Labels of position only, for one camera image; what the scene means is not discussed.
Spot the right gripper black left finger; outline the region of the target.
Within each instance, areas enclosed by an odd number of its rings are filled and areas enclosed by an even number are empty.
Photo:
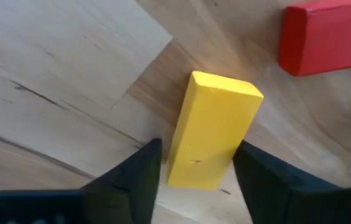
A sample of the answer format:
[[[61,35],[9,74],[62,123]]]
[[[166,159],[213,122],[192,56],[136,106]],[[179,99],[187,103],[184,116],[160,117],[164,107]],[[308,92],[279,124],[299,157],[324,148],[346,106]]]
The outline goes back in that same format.
[[[162,139],[82,187],[88,224],[151,224],[161,173]]]

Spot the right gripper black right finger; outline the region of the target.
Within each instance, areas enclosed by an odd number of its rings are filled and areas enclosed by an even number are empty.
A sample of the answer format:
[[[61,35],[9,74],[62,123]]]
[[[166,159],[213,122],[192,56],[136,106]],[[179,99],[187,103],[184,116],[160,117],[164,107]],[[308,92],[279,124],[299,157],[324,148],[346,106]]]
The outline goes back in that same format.
[[[318,194],[341,188],[242,141],[233,156],[235,174],[254,224],[323,224]]]

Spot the yellow rectangular block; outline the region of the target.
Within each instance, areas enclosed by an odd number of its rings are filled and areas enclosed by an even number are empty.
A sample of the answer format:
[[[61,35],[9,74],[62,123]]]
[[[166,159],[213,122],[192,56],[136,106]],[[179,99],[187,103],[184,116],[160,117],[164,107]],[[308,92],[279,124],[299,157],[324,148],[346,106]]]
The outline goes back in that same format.
[[[249,82],[192,72],[172,138],[166,184],[217,189],[263,99]]]

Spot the red rectangular block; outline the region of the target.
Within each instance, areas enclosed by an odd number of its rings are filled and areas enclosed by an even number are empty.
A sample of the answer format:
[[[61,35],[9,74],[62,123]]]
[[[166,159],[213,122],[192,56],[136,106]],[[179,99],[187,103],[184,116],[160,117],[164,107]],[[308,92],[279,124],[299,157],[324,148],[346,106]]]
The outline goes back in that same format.
[[[351,68],[351,0],[317,0],[286,7],[278,63],[295,77]]]

